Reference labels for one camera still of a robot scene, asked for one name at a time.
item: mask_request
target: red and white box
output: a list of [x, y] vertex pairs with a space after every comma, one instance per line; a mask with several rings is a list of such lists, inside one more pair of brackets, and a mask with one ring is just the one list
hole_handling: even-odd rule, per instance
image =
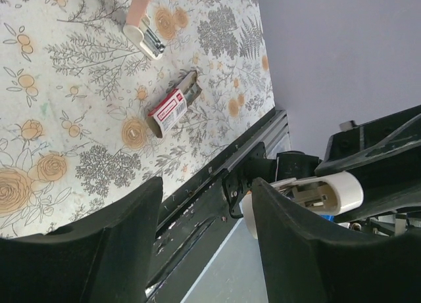
[[158, 137], [164, 137], [168, 131], [184, 116], [188, 106], [201, 94], [197, 85], [197, 72], [190, 72], [177, 88], [173, 89], [147, 116], [146, 122]]

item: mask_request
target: stapler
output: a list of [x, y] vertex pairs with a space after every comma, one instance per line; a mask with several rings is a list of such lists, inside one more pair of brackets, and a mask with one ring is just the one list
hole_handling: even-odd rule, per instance
[[150, 29], [151, 19], [146, 15], [146, 7], [149, 1], [132, 0], [123, 32], [148, 58], [159, 60], [164, 53], [165, 45]]

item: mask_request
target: purple wall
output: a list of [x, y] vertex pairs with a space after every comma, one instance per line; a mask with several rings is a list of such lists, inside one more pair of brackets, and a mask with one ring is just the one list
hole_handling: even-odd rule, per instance
[[339, 124], [421, 104], [421, 0], [259, 0], [292, 149], [324, 156]]

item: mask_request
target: label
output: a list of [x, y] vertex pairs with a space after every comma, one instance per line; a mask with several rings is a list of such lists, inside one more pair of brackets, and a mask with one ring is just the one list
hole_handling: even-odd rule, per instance
[[154, 118], [164, 135], [186, 112], [186, 98], [179, 89], [173, 89], [148, 116]]

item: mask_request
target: blue object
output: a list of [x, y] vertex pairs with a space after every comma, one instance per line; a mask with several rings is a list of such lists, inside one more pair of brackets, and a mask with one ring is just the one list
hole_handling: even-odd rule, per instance
[[334, 216], [321, 216], [321, 217], [327, 219], [328, 221], [334, 220]]

